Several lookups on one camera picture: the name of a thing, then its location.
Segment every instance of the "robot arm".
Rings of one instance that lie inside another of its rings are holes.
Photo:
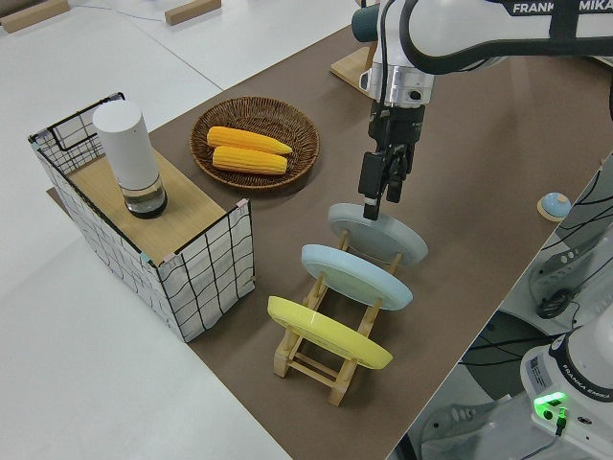
[[[551,346],[530,350],[520,369],[537,426],[557,432],[563,409],[563,439],[595,458],[613,459],[613,306]]]
[[[360,86],[375,100],[362,163],[364,217],[399,202],[434,75],[506,56],[613,56],[613,0],[383,0],[378,47]]]

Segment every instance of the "brown table mat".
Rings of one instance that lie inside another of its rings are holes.
[[[294,370],[286,379],[273,375],[283,330],[266,301],[302,300],[312,284],[302,246],[334,245],[328,208],[362,201],[361,159],[374,147],[371,101],[329,71],[357,48],[343,30],[151,133],[153,146],[223,208],[252,199],[256,290],[190,345],[296,459],[384,458],[554,230],[537,200],[552,191],[575,199],[613,146],[610,73],[592,61],[515,57],[440,77],[402,201],[382,206],[415,229],[430,254],[397,272],[413,303],[376,320],[372,339],[394,360],[381,371],[358,368],[334,407],[315,380]],[[302,189],[243,194],[193,162],[197,117],[246,95],[292,104],[319,128],[321,155]],[[363,309],[330,292],[321,311],[357,325]]]

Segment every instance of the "corn cob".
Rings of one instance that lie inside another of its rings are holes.
[[[287,171],[287,159],[265,151],[219,146],[213,152],[213,166],[240,173],[281,175]]]
[[[277,139],[226,126],[211,126],[207,133],[207,144],[211,147],[240,147],[241,149],[260,150],[278,155],[291,153],[291,147]]]

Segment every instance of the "woven basket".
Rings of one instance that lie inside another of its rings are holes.
[[[273,137],[292,147],[283,175],[223,171],[213,166],[213,148],[207,145],[210,127],[233,127]],[[276,190],[305,174],[319,154],[315,125],[293,106],[269,98],[243,97],[218,103],[198,118],[190,149],[196,164],[214,179],[249,190]]]

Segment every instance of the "white cylindrical speaker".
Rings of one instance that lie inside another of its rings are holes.
[[[128,211],[142,219],[159,216],[168,197],[141,109],[123,100],[103,103],[93,122]]]

